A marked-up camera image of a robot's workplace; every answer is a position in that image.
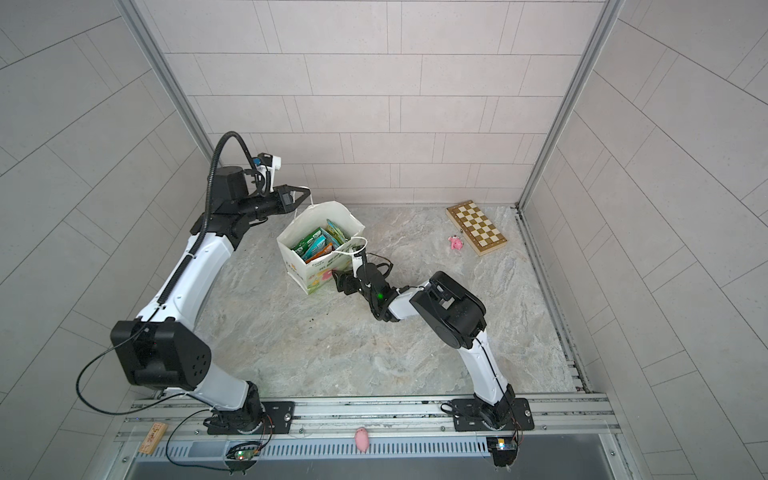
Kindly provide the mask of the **white illustrated paper bag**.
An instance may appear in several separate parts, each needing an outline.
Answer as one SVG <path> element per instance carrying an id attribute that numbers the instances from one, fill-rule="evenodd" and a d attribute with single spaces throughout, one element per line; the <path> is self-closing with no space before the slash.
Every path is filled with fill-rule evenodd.
<path id="1" fill-rule="evenodd" d="M 277 237 L 288 275 L 306 294 L 351 265 L 365 226 L 336 201 L 310 205 Z"/>

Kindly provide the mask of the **green Fox's spring tea bag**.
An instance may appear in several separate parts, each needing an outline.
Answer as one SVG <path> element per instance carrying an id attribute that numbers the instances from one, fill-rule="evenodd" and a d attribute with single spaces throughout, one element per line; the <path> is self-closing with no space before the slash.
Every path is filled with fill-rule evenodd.
<path id="1" fill-rule="evenodd" d="M 302 240 L 300 240 L 294 247 L 293 251 L 299 255 L 300 257 L 304 256 L 305 253 L 311 249 L 313 244 L 320 238 L 323 238 L 324 235 L 322 233 L 322 228 L 318 227 L 311 233 L 309 233 L 306 237 L 304 237 Z"/>

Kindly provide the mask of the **teal Fox's candy bag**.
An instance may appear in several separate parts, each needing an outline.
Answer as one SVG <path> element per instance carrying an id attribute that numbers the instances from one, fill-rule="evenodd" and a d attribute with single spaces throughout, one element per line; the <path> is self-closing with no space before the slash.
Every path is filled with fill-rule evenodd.
<path id="1" fill-rule="evenodd" d="M 302 256 L 302 259 L 305 263 L 316 254 L 318 250 L 323 249 L 327 244 L 326 236 L 323 233 L 320 233 L 320 235 L 312 242 L 312 244 L 307 248 L 307 251 Z"/>

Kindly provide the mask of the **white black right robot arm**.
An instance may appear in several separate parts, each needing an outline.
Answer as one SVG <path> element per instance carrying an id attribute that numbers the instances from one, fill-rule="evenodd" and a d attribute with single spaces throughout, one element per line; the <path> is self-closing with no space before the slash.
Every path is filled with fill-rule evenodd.
<path id="1" fill-rule="evenodd" d="M 490 430 L 519 430 L 515 392 L 501 373 L 488 340 L 486 308 L 448 274 L 439 271 L 417 287 L 394 288 L 387 272 L 366 263 L 351 271 L 335 271 L 338 291 L 362 295 L 372 315 L 386 322 L 421 317 L 446 345 L 458 351 L 473 384 L 467 406 L 445 402 L 441 410 L 457 419 L 480 422 Z"/>

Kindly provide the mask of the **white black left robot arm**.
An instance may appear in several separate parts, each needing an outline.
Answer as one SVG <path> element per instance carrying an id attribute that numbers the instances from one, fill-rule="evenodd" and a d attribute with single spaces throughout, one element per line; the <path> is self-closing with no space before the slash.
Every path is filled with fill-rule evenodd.
<path id="1" fill-rule="evenodd" d="M 219 271 L 245 233 L 272 215 L 292 213 L 307 200 L 306 187 L 272 186 L 271 168 L 258 168 L 261 192 L 250 192 L 247 171 L 222 167 L 211 177 L 205 210 L 194 224 L 187 248 L 162 289 L 131 321 L 120 321 L 110 340 L 128 382 L 153 390 L 171 389 L 211 408 L 204 424 L 210 435 L 251 434 L 272 420 L 257 386 L 238 379 L 213 361 L 195 324 Z"/>

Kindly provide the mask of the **orange snack bag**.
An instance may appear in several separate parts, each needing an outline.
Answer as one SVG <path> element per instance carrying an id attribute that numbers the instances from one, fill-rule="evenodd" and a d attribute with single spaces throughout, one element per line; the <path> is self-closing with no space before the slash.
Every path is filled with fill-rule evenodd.
<path id="1" fill-rule="evenodd" d="M 326 245 L 323 249 L 318 250 L 315 255 L 313 255 L 308 261 L 307 264 L 311 263 L 312 261 L 315 261 L 325 255 L 328 255 L 334 251 L 335 247 L 332 244 Z"/>

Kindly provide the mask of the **pink pig toy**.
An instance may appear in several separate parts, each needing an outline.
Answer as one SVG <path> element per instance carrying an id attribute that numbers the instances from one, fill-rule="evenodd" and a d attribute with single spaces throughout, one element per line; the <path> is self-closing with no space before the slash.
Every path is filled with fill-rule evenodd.
<path id="1" fill-rule="evenodd" d="M 452 250 L 462 250 L 464 243 L 458 236 L 451 236 L 449 238 L 450 247 Z"/>

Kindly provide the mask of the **wooden folding chess board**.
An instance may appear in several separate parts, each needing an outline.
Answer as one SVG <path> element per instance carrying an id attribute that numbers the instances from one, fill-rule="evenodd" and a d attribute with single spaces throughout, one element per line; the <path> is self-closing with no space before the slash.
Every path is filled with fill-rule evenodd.
<path id="1" fill-rule="evenodd" d="M 507 244 L 507 238 L 474 201 L 450 206 L 446 213 L 477 255 L 489 254 Z"/>

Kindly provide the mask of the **left circuit board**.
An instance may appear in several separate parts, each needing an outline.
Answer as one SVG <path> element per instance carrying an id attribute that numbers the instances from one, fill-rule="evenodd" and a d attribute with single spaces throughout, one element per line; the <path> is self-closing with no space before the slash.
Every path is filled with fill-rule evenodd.
<path id="1" fill-rule="evenodd" d="M 263 443 L 260 441 L 248 441 L 236 444 L 229 448 L 225 458 L 228 461 L 251 462 L 260 454 Z"/>

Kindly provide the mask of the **circuit board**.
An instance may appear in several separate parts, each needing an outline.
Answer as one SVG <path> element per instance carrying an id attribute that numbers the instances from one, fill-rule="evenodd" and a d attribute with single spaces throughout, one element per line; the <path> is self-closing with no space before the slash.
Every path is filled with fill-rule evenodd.
<path id="1" fill-rule="evenodd" d="M 248 441 L 236 444 L 229 448 L 225 458 L 228 461 L 251 462 L 260 454 L 263 443 L 260 441 Z"/>
<path id="2" fill-rule="evenodd" d="M 495 467 L 510 467 L 517 459 L 519 443 L 514 437 L 487 437 L 486 445 Z"/>

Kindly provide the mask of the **pink eraser on rail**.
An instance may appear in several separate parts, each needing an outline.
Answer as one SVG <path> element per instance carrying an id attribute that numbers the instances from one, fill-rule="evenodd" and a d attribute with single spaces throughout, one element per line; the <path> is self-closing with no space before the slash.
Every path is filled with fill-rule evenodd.
<path id="1" fill-rule="evenodd" d="M 361 453 L 366 453 L 370 448 L 369 433 L 366 428 L 361 427 L 355 431 L 354 442 L 356 449 Z"/>

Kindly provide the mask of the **aluminium corner post left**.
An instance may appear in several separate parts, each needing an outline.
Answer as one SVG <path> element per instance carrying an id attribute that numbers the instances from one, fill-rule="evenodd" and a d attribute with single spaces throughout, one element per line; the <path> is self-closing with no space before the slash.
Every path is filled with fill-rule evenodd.
<path id="1" fill-rule="evenodd" d="M 210 139 L 151 33 L 138 4 L 131 0 L 116 0 L 115 4 L 197 147 L 210 160 L 213 155 Z"/>

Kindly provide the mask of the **aluminium corner post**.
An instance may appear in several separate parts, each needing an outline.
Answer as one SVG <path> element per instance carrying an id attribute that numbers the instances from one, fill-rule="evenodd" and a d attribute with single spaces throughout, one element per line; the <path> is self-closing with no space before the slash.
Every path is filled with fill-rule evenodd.
<path id="1" fill-rule="evenodd" d="M 527 205 L 531 202 L 533 193 L 543 176 L 547 163 L 578 102 L 579 96 L 599 58 L 603 45 L 610 35 L 623 4 L 624 2 L 622 0 L 608 0 L 604 3 L 600 15 L 598 16 L 597 23 L 588 39 L 570 84 L 568 85 L 566 94 L 563 97 L 552 126 L 545 138 L 542 149 L 537 157 L 537 161 L 534 164 L 531 176 L 527 181 L 522 196 L 517 204 L 519 211 L 525 210 Z"/>
<path id="2" fill-rule="evenodd" d="M 116 0 L 115 4 L 197 147 L 210 160 L 213 155 L 210 139 L 151 33 L 138 4 L 131 0 Z"/>

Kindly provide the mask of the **wooden block on rail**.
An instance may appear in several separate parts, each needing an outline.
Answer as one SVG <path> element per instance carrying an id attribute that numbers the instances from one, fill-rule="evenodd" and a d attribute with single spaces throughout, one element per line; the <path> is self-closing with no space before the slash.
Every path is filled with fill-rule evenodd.
<path id="1" fill-rule="evenodd" d="M 139 445 L 137 452 L 143 455 L 153 455 L 167 429 L 168 425 L 166 423 L 154 422 Z"/>

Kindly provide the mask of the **aluminium corner post right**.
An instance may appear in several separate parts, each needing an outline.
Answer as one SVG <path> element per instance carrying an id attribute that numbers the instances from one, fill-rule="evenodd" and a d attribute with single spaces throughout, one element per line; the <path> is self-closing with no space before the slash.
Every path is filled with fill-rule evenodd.
<path id="1" fill-rule="evenodd" d="M 519 211 L 525 210 L 527 205 L 531 202 L 533 193 L 543 176 L 547 163 L 578 102 L 579 96 L 599 58 L 603 45 L 610 35 L 623 4 L 624 2 L 622 0 L 608 0 L 604 3 L 600 15 L 598 16 L 597 23 L 588 39 L 570 84 L 568 85 L 566 94 L 563 97 L 552 126 L 545 138 L 542 149 L 537 157 L 537 161 L 534 164 L 531 176 L 527 181 L 522 196 L 517 204 Z"/>

